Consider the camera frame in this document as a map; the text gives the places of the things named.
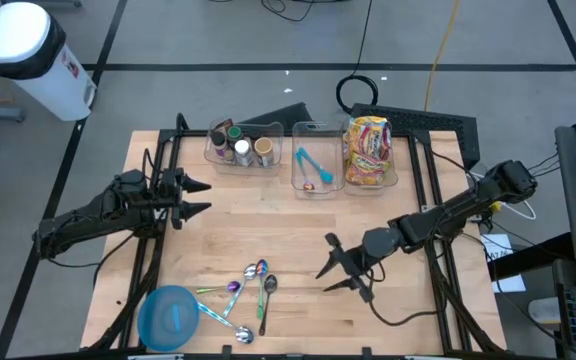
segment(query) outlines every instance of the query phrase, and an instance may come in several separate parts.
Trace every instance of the gray floor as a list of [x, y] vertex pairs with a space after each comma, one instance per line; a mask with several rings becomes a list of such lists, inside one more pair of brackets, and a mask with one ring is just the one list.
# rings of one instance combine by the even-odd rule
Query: gray floor
[[[68, 33], [82, 63], [97, 62], [118, 0], [83, 1], [83, 9], [46, 8]], [[559, 0], [576, 39], [576, 2]], [[287, 2], [292, 16], [306, 5]], [[353, 63], [367, 0], [315, 5], [301, 23], [265, 11], [257, 1], [128, 0], [109, 64]], [[432, 63], [448, 23], [451, 1], [375, 0], [366, 37], [365, 63]], [[547, 1], [463, 0], [442, 60], [452, 64], [574, 64]], [[343, 119], [334, 98], [347, 71], [106, 71], [59, 204], [78, 207], [123, 166], [134, 130], [171, 127], [182, 111], [192, 128], [224, 116], [237, 120], [303, 101], [313, 118]], [[422, 109], [427, 72], [363, 72], [378, 82], [380, 104]], [[0, 83], [0, 97], [6, 95]], [[73, 124], [13, 87], [25, 108], [23, 124], [0, 122], [0, 330], [30, 250]], [[367, 102], [361, 85], [345, 99]], [[474, 116], [482, 163], [508, 158], [534, 164], [554, 153], [554, 128], [576, 123], [576, 71], [439, 72], [430, 109]], [[558, 173], [540, 178], [531, 199], [538, 220], [507, 212], [497, 221], [536, 242], [567, 230]], [[521, 240], [512, 238], [521, 245]], [[96, 261], [103, 240], [73, 247], [60, 259]], [[92, 292], [91, 270], [42, 263], [9, 356], [74, 351]], [[550, 269], [526, 274], [528, 291], [510, 295], [526, 306], [552, 296]], [[553, 355], [551, 340], [530, 327], [501, 298], [498, 305], [510, 349]]]

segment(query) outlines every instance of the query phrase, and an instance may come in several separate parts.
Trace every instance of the clear plastic bin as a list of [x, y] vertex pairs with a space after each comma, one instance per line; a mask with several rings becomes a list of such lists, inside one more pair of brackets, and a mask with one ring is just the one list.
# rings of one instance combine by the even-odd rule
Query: clear plastic bin
[[300, 122], [293, 126], [292, 186], [298, 198], [331, 199], [343, 189], [341, 134], [340, 122]]
[[[349, 121], [347, 121], [344, 126], [343, 126], [343, 133], [345, 134], [348, 129], [350, 128], [351, 124], [354, 123], [354, 119], [350, 119]], [[343, 145], [343, 149], [344, 149], [344, 154], [343, 154], [343, 158], [344, 158], [344, 172], [343, 172], [343, 176], [344, 176], [344, 180], [346, 181], [346, 185], [344, 187], [344, 191], [346, 192], [346, 194], [349, 195], [358, 195], [358, 196], [378, 196], [378, 195], [382, 195], [385, 191], [386, 188], [389, 186], [393, 186], [395, 184], [397, 184], [397, 182], [399, 181], [399, 178], [397, 177], [397, 173], [395, 171], [395, 159], [394, 159], [394, 153], [393, 153], [393, 148], [392, 148], [392, 129], [390, 127], [390, 123], [386, 123], [385, 125], [388, 128], [388, 132], [390, 133], [389, 136], [389, 156], [388, 156], [388, 162], [390, 162], [390, 166], [388, 169], [386, 169], [386, 171], [383, 174], [383, 181], [381, 182], [381, 184], [379, 185], [360, 185], [360, 184], [354, 184], [352, 182], [350, 182], [348, 180], [348, 178], [346, 177], [346, 172], [348, 171], [348, 167], [350, 165], [350, 161], [349, 158], [351, 156], [351, 152], [348, 149], [348, 147], [346, 146], [346, 144]]]
[[[219, 154], [218, 147], [213, 143], [213, 133], [221, 132], [226, 135], [226, 129], [223, 124], [228, 124], [230, 120], [215, 120], [210, 124], [208, 136], [206, 137], [206, 147], [204, 148], [204, 158], [213, 163], [215, 170], [220, 174], [234, 175], [254, 175], [254, 176], [276, 176], [279, 173], [281, 162], [281, 151], [284, 142], [284, 127], [278, 122], [269, 125], [249, 125], [249, 124], [230, 124], [241, 129], [243, 140], [250, 145], [252, 152], [252, 162], [248, 166], [240, 165], [234, 156], [234, 149], [231, 145], [226, 144], [226, 148], [221, 151], [232, 152], [232, 160], [228, 160]], [[257, 155], [254, 147], [255, 138], [268, 138], [272, 142], [272, 154], [264, 158]]]

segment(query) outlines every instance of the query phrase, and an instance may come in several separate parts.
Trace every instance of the plastic container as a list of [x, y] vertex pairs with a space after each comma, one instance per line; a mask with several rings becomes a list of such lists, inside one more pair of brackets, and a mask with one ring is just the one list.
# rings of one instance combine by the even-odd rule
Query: plastic container
[[340, 122], [299, 122], [293, 126], [292, 186], [298, 198], [332, 199], [343, 189], [341, 134]]
[[164, 286], [148, 295], [139, 309], [137, 330], [141, 341], [155, 351], [173, 351], [194, 335], [199, 306], [190, 291]]
[[[351, 124], [354, 123], [354, 119], [348, 120], [343, 126], [343, 133], [345, 134], [348, 131], [348, 128]], [[390, 162], [390, 166], [383, 174], [383, 181], [379, 185], [359, 185], [354, 184], [348, 180], [346, 177], [346, 172], [348, 171], [348, 166], [350, 165], [349, 158], [351, 156], [351, 152], [348, 147], [344, 144], [343, 146], [343, 158], [344, 158], [344, 171], [343, 177], [346, 181], [346, 186], [344, 188], [344, 192], [349, 195], [357, 195], [357, 196], [379, 196], [382, 195], [386, 188], [397, 184], [399, 181], [399, 177], [397, 177], [397, 173], [395, 171], [395, 159], [394, 159], [394, 152], [392, 148], [392, 129], [390, 127], [390, 123], [386, 123], [385, 126], [388, 128], [388, 132], [390, 133], [389, 136], [389, 143], [388, 143], [388, 162]]]
[[[224, 123], [226, 123], [226, 128], [238, 127], [241, 129], [244, 140], [250, 144], [252, 152], [252, 163], [250, 165], [243, 166], [237, 162], [236, 156], [234, 156], [235, 149], [232, 148], [230, 144], [227, 145], [225, 150], [226, 156], [221, 155], [224, 153], [224, 150], [221, 149], [222, 145], [217, 145], [214, 142], [215, 138], [221, 140], [221, 136], [214, 136], [214, 133], [223, 133], [226, 131], [223, 126]], [[271, 154], [266, 153], [263, 158], [257, 155], [254, 150], [254, 140], [261, 138], [266, 138], [272, 143]], [[230, 120], [216, 120], [210, 124], [208, 136], [206, 136], [204, 158], [213, 163], [215, 170], [220, 174], [275, 176], [279, 173], [280, 169], [283, 142], [284, 127], [278, 122], [269, 125], [248, 125], [241, 123], [233, 124]]]
[[11, 79], [63, 121], [90, 115], [97, 91], [55, 18], [28, 2], [0, 7], [0, 76]]

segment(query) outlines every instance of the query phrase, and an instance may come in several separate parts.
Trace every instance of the blue plastic bowl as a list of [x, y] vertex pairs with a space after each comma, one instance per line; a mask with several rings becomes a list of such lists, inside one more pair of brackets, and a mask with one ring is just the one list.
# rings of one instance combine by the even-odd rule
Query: blue plastic bowl
[[192, 293], [181, 286], [164, 286], [150, 294], [139, 309], [137, 330], [154, 351], [173, 351], [197, 330], [199, 308]]

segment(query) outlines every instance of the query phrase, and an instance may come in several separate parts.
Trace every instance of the wooden table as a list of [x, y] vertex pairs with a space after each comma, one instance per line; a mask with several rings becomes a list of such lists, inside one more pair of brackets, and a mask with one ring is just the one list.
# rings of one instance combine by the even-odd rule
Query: wooden table
[[[133, 133], [125, 170], [141, 167], [144, 149], [155, 152], [157, 135], [155, 131]], [[435, 152], [461, 163], [453, 132], [431, 132], [431, 138]], [[308, 201], [297, 199], [291, 186], [290, 138], [284, 141], [281, 170], [276, 177], [218, 174], [204, 159], [205, 139], [183, 138], [179, 166], [192, 178], [212, 185], [210, 191], [190, 194], [185, 199], [212, 202], [212, 207], [184, 224], [181, 231], [167, 227], [159, 286], [181, 285], [194, 290], [242, 281], [246, 265], [264, 258], [269, 273], [277, 276], [279, 288], [270, 302], [266, 336], [257, 336], [251, 345], [240, 344], [232, 329], [201, 314], [194, 337], [178, 351], [220, 353], [223, 345], [230, 344], [234, 353], [251, 354], [359, 354], [365, 346], [376, 355], [441, 354], [436, 316], [388, 327], [375, 318], [356, 291], [321, 291], [345, 278], [340, 266], [315, 280], [330, 251], [324, 239], [326, 233], [335, 232], [349, 249], [361, 243], [365, 230], [386, 226], [389, 219], [418, 211], [407, 141], [393, 140], [399, 182], [383, 196], [358, 197], [341, 191], [334, 200]], [[423, 156], [420, 158], [427, 200], [432, 204]], [[444, 199], [466, 189], [462, 170], [439, 158], [436, 164]], [[465, 231], [479, 236], [474, 225], [468, 225]], [[126, 236], [124, 232], [108, 236], [105, 252]], [[97, 340], [125, 303], [136, 247], [137, 241], [129, 242], [101, 270], [82, 346]], [[453, 249], [466, 307], [493, 341], [505, 347], [481, 245], [462, 236], [455, 240]], [[398, 251], [383, 265], [387, 278], [375, 284], [374, 292], [375, 306], [384, 317], [395, 321], [417, 311], [434, 310], [424, 251], [410, 255]], [[250, 327], [255, 334], [260, 324], [256, 318], [258, 286], [258, 281], [248, 283], [228, 317], [236, 325]], [[213, 292], [198, 298], [221, 313], [230, 294]], [[448, 320], [453, 347], [458, 348], [450, 306]], [[133, 326], [130, 344], [136, 343]]]

